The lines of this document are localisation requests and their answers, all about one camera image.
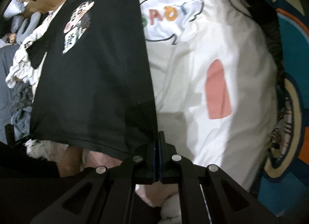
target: gray clothing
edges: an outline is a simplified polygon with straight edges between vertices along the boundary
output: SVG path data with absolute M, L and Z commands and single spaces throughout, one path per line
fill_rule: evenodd
M 25 19 L 22 25 L 20 26 L 17 35 L 16 35 L 16 42 L 20 45 L 23 43 L 24 39 L 26 39 L 29 35 L 32 34 L 32 32 L 35 30 L 35 28 L 38 26 L 41 18 L 40 12 L 35 12 L 31 18 L 30 22 L 28 19 Z
M 13 90 L 11 124 L 14 125 L 15 139 L 18 140 L 29 135 L 33 95 L 29 82 L 17 82 Z
M 7 143 L 4 126 L 10 124 L 11 114 L 10 105 L 12 102 L 13 89 L 9 89 L 5 82 L 10 66 L 13 65 L 15 52 L 19 49 L 19 45 L 8 45 L 0 48 L 0 141 Z

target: metal screw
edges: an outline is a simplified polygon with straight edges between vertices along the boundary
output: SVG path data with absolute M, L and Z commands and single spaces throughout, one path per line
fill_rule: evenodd
M 138 163 L 138 162 L 141 162 L 143 160 L 143 158 L 141 156 L 134 156 L 133 157 L 133 161 Z
M 210 165 L 208 166 L 208 170 L 211 172 L 216 172 L 219 170 L 219 168 L 216 165 Z
M 105 166 L 98 166 L 95 170 L 98 174 L 103 174 L 106 172 L 106 167 Z
M 178 154 L 173 155 L 173 156 L 172 156 L 172 160 L 174 160 L 174 161 L 180 161 L 180 160 L 181 160 L 181 156 L 178 155 Z

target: speech bubble print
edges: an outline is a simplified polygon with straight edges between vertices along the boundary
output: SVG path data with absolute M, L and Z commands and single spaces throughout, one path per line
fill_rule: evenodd
M 202 12 L 202 0 L 145 0 L 141 3 L 142 23 L 147 41 L 177 39 Z

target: cartoon character print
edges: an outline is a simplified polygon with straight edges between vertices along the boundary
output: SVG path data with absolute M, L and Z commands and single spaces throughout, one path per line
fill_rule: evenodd
M 74 10 L 70 21 L 66 24 L 63 33 L 65 33 L 63 54 L 67 53 L 81 38 L 84 32 L 90 26 L 90 16 L 87 11 L 92 8 L 94 1 L 85 1 Z

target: cartoon boy face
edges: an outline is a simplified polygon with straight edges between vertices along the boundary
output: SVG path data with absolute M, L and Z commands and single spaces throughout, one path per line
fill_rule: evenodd
M 80 21 L 80 19 L 85 15 L 85 13 L 90 8 L 92 8 L 93 4 L 94 4 L 94 1 L 92 2 L 86 1 L 82 3 L 77 9 L 75 9 L 70 18 L 70 21 L 65 26 L 63 33 L 67 33 L 70 30 L 72 30 L 77 25 L 77 23 Z

